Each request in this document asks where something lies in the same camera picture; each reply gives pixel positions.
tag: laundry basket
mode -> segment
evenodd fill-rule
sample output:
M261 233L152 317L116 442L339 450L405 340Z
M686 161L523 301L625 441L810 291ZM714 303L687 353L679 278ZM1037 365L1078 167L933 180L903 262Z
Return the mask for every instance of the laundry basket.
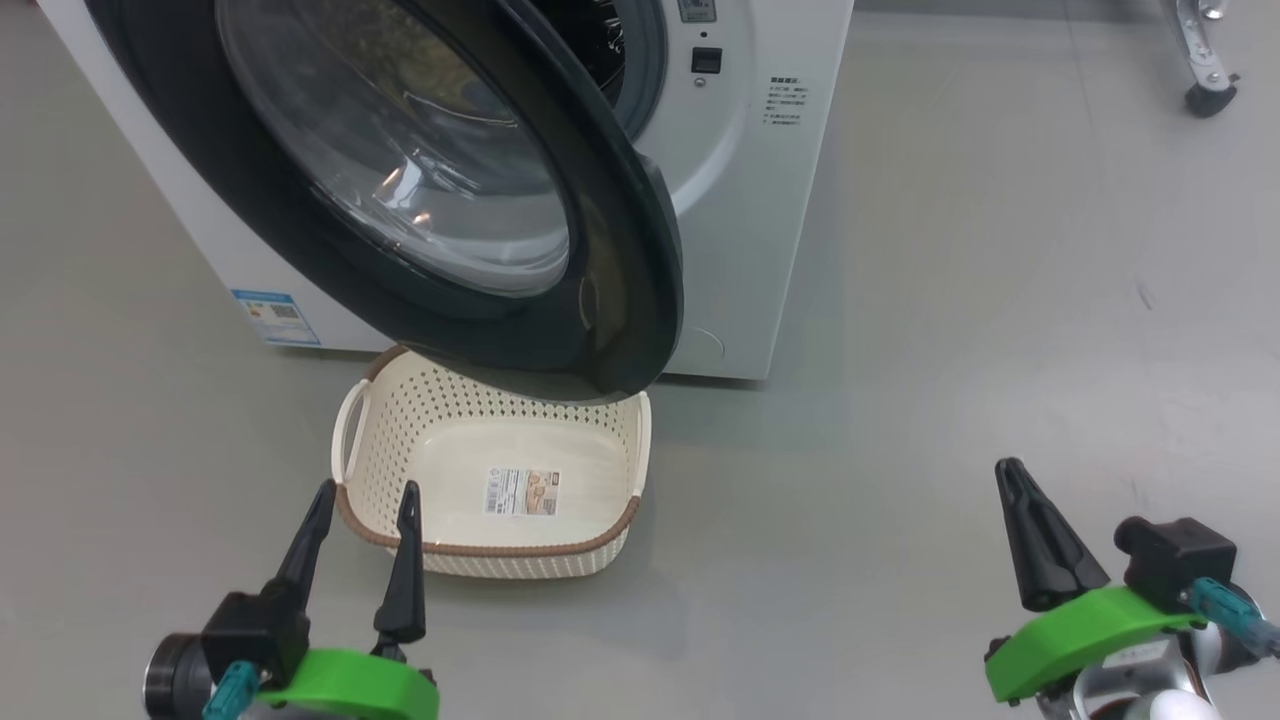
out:
M393 347L351 388L334 423L338 512L357 536L394 551L401 495L416 480L428 570L590 575L627 539L649 428L644 393L611 405L552 405Z

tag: black rubber foot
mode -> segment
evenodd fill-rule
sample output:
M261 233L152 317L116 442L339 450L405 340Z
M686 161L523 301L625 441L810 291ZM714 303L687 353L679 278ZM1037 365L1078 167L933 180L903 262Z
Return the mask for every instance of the black rubber foot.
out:
M1198 85L1193 85L1187 91L1187 109L1197 118L1212 118L1231 102L1235 92L1236 88L1234 85L1226 90L1206 90Z

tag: washing machine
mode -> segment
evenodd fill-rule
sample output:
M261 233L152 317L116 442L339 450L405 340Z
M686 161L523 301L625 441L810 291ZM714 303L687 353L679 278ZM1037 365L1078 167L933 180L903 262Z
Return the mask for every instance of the washing machine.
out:
M768 374L852 0L41 6L264 341Z

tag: metal leg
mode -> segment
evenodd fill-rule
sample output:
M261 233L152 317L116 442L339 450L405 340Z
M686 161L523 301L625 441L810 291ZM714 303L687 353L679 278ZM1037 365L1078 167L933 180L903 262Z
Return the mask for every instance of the metal leg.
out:
M1192 113L1208 118L1219 114L1235 97L1234 77L1226 74L1222 61L1208 44L1204 22L1201 13L1210 13L1210 4L1216 3L1221 13L1228 0L1165 0L1172 5L1178 20L1178 40L1187 54L1187 63L1196 76L1196 86L1187 92L1187 106Z
M1226 14L1230 0L1201 0L1201 14L1211 20L1220 20Z

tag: open round door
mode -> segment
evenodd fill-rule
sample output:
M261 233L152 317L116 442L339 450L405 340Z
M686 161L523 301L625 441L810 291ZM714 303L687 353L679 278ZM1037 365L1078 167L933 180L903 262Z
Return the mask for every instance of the open round door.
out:
M196 170L387 336L554 401L662 372L669 195L527 0L88 4Z

